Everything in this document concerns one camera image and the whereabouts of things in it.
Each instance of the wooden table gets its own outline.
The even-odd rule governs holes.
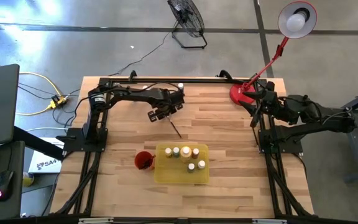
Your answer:
[[[99,78],[84,77],[80,98],[97,86]],[[269,80],[275,82],[280,96],[286,95],[282,79]],[[142,88],[144,85],[147,84],[131,86]],[[173,89],[169,85],[158,87]],[[169,121],[151,123],[147,117],[151,106],[147,103],[122,101],[109,110],[108,143],[99,167],[92,216],[273,217],[265,159],[258,153],[248,112],[229,98],[230,87],[228,84],[185,84],[186,103],[172,115],[183,139]],[[85,101],[78,108],[75,127],[83,125],[88,110],[89,103]],[[208,145],[209,184],[156,184],[153,172],[137,170],[136,153],[153,152],[161,142]],[[51,212],[61,208],[78,185],[83,157],[83,152],[75,152],[63,161]],[[306,210],[313,213],[301,162],[291,154],[283,154],[283,165],[289,189]],[[87,195],[84,194],[81,211]],[[281,191],[278,195],[284,212]]]

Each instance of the red lamp base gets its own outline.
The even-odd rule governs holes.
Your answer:
[[[247,90],[244,91],[255,93],[255,88],[251,85]],[[253,103],[255,100],[242,94],[244,91],[242,91],[242,85],[234,84],[230,89],[230,99],[237,105],[240,105],[239,101],[244,101],[250,104]]]

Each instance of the red cup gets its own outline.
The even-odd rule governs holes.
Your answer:
[[[140,170],[154,169],[154,157],[147,151],[142,151],[135,156],[135,166]]]

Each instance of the computer mouse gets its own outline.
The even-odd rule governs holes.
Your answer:
[[[11,196],[13,174],[14,172],[11,170],[0,173],[0,201],[5,201]]]

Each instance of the small bottle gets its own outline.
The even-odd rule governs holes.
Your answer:
[[[191,149],[187,146],[180,149],[180,159],[182,162],[186,163],[191,158]]]
[[[173,156],[178,158],[180,156],[180,151],[178,147],[173,148]]]
[[[165,156],[166,156],[167,158],[171,158],[171,157],[172,157],[172,149],[166,148],[166,149],[165,149]]]
[[[200,150],[198,150],[198,149],[193,149],[193,153],[191,154],[191,158],[197,159],[199,153],[200,153]]]
[[[189,164],[189,165],[187,166],[187,172],[189,172],[189,173],[194,172],[195,167],[196,167],[196,166],[195,166],[194,164]]]
[[[205,168],[205,161],[199,161],[197,166],[198,166],[199,169],[204,169]]]

